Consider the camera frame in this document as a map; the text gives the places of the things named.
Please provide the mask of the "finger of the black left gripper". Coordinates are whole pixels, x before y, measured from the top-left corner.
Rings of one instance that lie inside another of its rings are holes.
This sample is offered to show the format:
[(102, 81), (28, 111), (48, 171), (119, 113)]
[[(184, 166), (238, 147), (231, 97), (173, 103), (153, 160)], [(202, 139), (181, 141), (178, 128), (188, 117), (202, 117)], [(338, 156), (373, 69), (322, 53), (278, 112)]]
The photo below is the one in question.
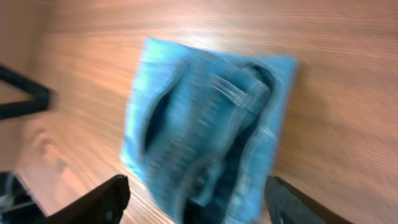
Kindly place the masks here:
[(5, 65), (1, 65), (1, 80), (30, 96), (28, 100), (1, 104), (1, 120), (41, 113), (51, 108), (56, 91)]

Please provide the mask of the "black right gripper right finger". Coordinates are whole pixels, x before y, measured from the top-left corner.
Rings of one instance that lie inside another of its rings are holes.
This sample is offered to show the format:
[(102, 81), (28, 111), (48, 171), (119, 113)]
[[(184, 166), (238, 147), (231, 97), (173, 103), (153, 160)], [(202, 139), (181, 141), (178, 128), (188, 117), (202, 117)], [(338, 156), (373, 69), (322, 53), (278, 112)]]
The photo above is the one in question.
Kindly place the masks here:
[(268, 176), (265, 187), (272, 224), (350, 224), (278, 176)]

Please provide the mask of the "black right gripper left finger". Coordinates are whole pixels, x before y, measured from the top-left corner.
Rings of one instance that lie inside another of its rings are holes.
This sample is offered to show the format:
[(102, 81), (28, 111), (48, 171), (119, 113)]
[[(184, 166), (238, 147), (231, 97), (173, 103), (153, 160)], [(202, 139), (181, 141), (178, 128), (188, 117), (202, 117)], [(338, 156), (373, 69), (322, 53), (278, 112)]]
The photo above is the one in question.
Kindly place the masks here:
[(128, 177), (117, 174), (57, 213), (44, 224), (118, 224), (130, 199)]

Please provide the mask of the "light blue denim jeans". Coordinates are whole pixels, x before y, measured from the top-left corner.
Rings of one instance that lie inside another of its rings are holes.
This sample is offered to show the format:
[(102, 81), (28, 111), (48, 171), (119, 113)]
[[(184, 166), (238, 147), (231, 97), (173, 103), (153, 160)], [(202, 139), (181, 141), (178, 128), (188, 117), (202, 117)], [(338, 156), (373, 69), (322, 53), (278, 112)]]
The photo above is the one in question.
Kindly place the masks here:
[(286, 55), (146, 39), (122, 163), (175, 223), (258, 221), (296, 69)]

